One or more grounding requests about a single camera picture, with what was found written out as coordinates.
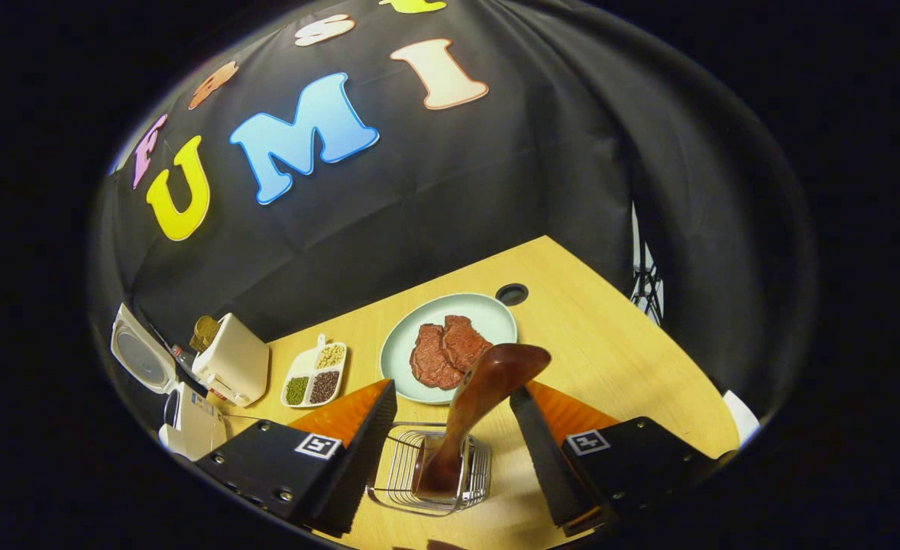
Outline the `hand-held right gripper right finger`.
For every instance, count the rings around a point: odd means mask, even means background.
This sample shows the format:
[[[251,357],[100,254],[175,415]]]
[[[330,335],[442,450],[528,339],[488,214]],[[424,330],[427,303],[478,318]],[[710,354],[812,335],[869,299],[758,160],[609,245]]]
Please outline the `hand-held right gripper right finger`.
[[[510,409],[566,535],[636,523],[718,467],[652,418],[620,421],[537,380],[510,394]]]

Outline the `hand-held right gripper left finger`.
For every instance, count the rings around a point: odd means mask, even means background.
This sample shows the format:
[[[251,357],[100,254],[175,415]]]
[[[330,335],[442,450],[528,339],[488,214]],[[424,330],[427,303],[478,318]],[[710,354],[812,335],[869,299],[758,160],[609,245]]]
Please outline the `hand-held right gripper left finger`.
[[[194,464],[270,516],[339,537],[352,529],[395,414],[394,380],[378,380],[289,425],[257,420]]]

